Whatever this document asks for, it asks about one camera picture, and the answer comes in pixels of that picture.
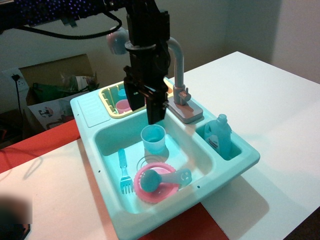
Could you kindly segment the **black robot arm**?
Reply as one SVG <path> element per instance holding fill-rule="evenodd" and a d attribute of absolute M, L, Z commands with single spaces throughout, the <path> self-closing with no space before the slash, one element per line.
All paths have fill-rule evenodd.
<path fill-rule="evenodd" d="M 124 67 L 125 93 L 132 110 L 146 107 L 148 123 L 165 118 L 168 105 L 164 77 L 171 64 L 168 42 L 170 16 L 158 9 L 153 0 L 3 0 L 0 3 L 0 29 L 19 29 L 66 40 L 87 40 L 107 35 L 106 31 L 89 35 L 65 35 L 38 29 L 54 21 L 72 27 L 76 22 L 104 14 L 117 22 L 110 29 L 115 33 L 122 26 L 114 12 L 126 10 L 130 65 Z"/>

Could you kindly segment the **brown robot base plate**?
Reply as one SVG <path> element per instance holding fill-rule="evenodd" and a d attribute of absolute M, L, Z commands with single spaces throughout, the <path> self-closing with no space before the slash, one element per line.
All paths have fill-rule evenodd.
<path fill-rule="evenodd" d="M 0 240 L 25 240 L 30 231 L 30 224 L 1 224 Z"/>

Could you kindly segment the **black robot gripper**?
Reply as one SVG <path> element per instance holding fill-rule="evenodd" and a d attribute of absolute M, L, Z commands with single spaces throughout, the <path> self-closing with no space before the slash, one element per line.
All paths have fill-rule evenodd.
<path fill-rule="evenodd" d="M 125 66 L 124 89 L 132 111 L 145 106 L 149 125 L 165 118 L 168 106 L 168 87 L 164 77 L 171 64 L 168 43 L 159 41 L 148 46 L 126 47 L 130 66 Z"/>

